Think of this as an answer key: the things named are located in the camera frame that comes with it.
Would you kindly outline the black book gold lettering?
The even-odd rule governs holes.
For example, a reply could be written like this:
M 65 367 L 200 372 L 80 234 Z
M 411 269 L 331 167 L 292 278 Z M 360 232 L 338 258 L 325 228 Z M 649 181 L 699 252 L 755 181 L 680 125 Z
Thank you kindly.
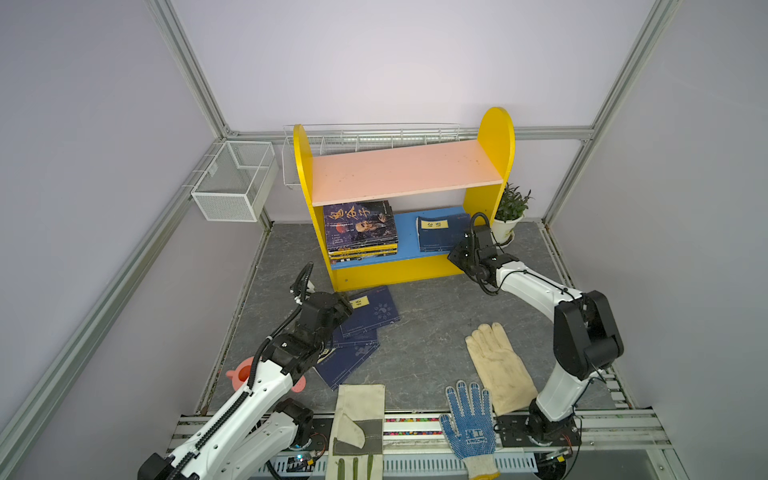
M 358 261 L 368 258 L 391 256 L 398 253 L 398 248 L 394 245 L 392 248 L 380 248 L 372 250 L 349 250 L 330 252 L 329 261 L 331 264 Z

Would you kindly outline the purple portrait book front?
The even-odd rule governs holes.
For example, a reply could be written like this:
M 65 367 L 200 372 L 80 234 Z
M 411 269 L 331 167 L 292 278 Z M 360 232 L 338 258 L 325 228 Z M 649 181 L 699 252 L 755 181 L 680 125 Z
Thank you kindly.
M 339 203 L 322 209 L 330 253 L 398 244 L 394 210 L 387 200 Z

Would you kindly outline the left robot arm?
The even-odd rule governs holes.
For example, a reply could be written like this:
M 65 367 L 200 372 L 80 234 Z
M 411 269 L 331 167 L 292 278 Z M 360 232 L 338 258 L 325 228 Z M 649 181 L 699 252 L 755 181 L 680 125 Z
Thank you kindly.
M 352 314 L 339 293 L 317 292 L 307 263 L 290 287 L 296 309 L 257 349 L 245 382 L 171 453 L 151 455 L 139 479 L 248 479 L 278 453 L 311 442 L 313 412 L 287 397 Z

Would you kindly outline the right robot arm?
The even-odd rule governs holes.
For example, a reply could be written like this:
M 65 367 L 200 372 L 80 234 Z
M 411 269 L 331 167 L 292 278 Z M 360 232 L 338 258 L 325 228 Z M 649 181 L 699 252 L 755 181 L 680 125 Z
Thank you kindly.
M 494 412 L 527 409 L 529 422 L 549 433 L 569 420 L 589 384 L 623 355 L 624 345 L 607 297 L 561 285 L 529 268 L 497 244 L 483 213 L 471 216 L 448 256 L 488 296 L 511 294 L 544 314 L 553 326 L 555 366 L 537 389 L 504 327 L 477 327 L 465 340 Z

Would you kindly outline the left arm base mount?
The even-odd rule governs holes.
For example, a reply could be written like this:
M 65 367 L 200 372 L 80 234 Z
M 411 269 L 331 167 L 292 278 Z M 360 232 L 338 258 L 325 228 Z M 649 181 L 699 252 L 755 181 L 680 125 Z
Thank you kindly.
M 315 419 L 304 445 L 289 446 L 273 457 L 260 471 L 268 478 L 277 474 L 282 479 L 321 479 L 327 469 L 332 420 Z

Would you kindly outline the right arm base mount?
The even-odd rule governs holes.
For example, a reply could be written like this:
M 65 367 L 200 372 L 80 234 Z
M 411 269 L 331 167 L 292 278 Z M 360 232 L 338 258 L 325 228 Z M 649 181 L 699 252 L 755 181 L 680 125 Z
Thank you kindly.
M 573 414 L 552 422 L 540 414 L 518 412 L 496 418 L 494 431 L 503 447 L 577 447 L 581 431 Z

